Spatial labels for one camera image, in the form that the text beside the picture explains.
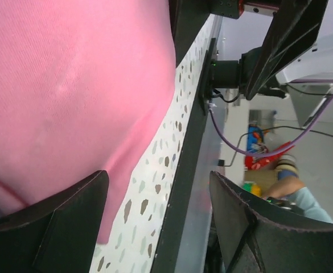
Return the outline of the pink t shirt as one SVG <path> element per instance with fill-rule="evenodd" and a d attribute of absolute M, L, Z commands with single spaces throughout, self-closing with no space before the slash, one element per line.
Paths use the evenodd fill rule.
<path fill-rule="evenodd" d="M 107 243 L 175 69 L 167 1 L 0 1 L 0 212 L 105 170 Z"/>

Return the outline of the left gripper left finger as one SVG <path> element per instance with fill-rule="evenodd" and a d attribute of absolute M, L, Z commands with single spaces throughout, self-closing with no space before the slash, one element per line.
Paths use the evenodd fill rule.
<path fill-rule="evenodd" d="M 106 171 L 0 218 L 0 272 L 88 272 L 109 186 Z"/>

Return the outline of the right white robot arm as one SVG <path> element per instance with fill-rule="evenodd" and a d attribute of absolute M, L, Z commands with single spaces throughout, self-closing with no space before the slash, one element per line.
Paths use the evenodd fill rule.
<path fill-rule="evenodd" d="M 215 15 L 238 19 L 243 13 L 271 19 L 262 44 L 238 60 L 213 60 L 214 90 L 236 89 L 256 95 L 288 96 L 301 127 L 324 115 L 333 121 L 333 1 L 213 1 Z"/>

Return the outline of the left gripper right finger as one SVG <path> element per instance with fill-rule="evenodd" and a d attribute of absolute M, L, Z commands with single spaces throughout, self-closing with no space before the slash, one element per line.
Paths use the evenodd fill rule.
<path fill-rule="evenodd" d="M 215 171 L 209 191 L 227 272 L 333 272 L 333 224 L 282 209 Z"/>

